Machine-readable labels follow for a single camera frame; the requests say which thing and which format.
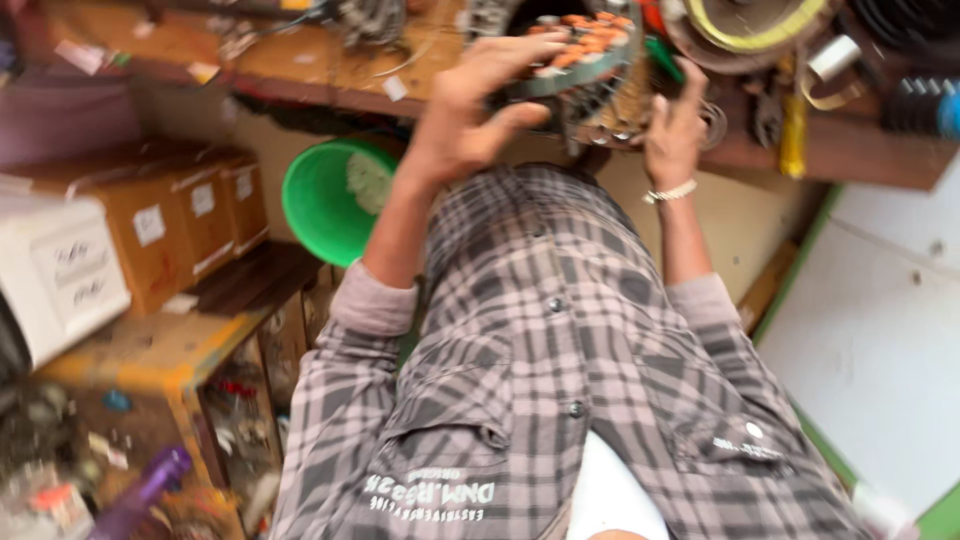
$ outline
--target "white container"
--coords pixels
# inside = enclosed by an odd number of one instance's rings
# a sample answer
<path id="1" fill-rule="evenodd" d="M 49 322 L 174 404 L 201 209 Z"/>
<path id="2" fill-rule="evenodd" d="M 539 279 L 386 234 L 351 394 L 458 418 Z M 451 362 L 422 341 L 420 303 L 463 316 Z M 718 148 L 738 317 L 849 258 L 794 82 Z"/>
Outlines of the white container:
<path id="1" fill-rule="evenodd" d="M 35 370 L 127 309 L 100 202 L 0 194 L 0 296 L 0 376 Z"/>

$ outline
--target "floor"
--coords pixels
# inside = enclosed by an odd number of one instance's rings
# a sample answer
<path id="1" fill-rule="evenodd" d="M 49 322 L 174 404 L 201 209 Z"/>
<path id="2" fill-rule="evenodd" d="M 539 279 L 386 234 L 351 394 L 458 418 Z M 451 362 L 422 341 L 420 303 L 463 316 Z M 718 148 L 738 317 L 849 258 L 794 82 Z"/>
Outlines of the floor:
<path id="1" fill-rule="evenodd" d="M 260 158 L 272 236 L 295 239 L 280 207 L 287 165 L 324 137 L 281 130 L 271 120 L 237 109 L 220 89 L 181 89 L 135 85 L 133 95 L 148 130 L 169 136 L 231 143 Z M 560 144 L 524 135 L 501 157 L 508 163 L 547 160 L 566 163 Z M 696 206 L 713 266 L 737 302 L 767 260 L 787 238 L 798 238 L 826 192 L 822 184 L 794 182 L 779 175 L 725 178 L 698 173 Z M 615 152 L 597 179 L 633 218 L 654 258 L 660 259 L 660 228 L 655 209 L 641 198 L 649 189 L 639 154 Z"/>

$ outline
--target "purple bottle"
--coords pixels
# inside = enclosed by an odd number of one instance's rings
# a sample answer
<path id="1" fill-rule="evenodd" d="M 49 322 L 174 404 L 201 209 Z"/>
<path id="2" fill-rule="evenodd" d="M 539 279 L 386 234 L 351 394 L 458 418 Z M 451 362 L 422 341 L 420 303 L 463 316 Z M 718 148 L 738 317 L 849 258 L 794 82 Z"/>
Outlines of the purple bottle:
<path id="1" fill-rule="evenodd" d="M 182 446 L 164 449 L 128 487 L 97 517 L 86 540 L 128 540 L 150 514 L 150 507 L 164 491 L 178 485 L 193 461 Z"/>

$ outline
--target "screwdriver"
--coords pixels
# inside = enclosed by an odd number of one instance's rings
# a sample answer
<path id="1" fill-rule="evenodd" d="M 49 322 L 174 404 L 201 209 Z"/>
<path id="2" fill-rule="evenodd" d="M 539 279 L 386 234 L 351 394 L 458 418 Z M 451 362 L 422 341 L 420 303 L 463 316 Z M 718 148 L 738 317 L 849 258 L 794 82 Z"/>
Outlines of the screwdriver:
<path id="1" fill-rule="evenodd" d="M 806 174 L 806 97 L 801 77 L 806 69 L 806 49 L 797 49 L 793 93 L 783 97 L 783 135 L 780 140 L 780 172 L 794 180 Z"/>

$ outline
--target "man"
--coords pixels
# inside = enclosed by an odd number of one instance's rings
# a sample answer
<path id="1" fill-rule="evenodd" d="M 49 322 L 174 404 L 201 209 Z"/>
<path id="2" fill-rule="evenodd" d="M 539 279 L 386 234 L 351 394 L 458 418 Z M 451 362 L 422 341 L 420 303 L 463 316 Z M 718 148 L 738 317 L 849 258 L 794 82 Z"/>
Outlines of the man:
<path id="1" fill-rule="evenodd" d="M 607 193 L 556 168 L 480 172 L 428 227 L 442 190 L 547 118 L 483 123 L 483 99 L 563 40 L 481 39 L 438 75 L 303 358 L 273 538 L 865 537 L 712 273 L 692 63 L 645 139 L 662 281 Z M 429 309 L 395 378 L 424 241 Z"/>

